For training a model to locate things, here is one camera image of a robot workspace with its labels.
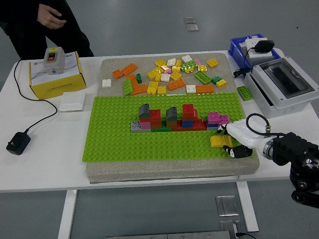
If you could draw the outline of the person's right hand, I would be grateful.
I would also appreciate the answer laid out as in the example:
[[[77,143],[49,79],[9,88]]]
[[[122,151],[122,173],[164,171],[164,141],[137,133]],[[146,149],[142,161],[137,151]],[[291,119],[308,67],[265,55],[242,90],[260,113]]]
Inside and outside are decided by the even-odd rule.
[[[48,5],[39,4],[38,13],[37,13],[37,21],[43,26],[49,29],[59,29],[62,28],[66,20],[60,20],[58,17],[62,16],[62,14]]]

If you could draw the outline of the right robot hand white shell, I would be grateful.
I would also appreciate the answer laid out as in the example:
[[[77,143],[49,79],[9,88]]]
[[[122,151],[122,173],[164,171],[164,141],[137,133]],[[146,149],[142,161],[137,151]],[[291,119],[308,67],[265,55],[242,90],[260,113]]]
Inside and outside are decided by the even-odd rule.
[[[228,135],[232,136],[240,143],[239,146],[233,148],[226,145],[223,146],[224,150],[232,158],[249,157],[253,154],[253,149],[262,153],[267,142],[272,139],[271,137],[265,137],[264,135],[258,135],[252,132],[246,126],[245,119],[222,124],[218,128],[217,133],[221,133],[222,130],[226,131]]]

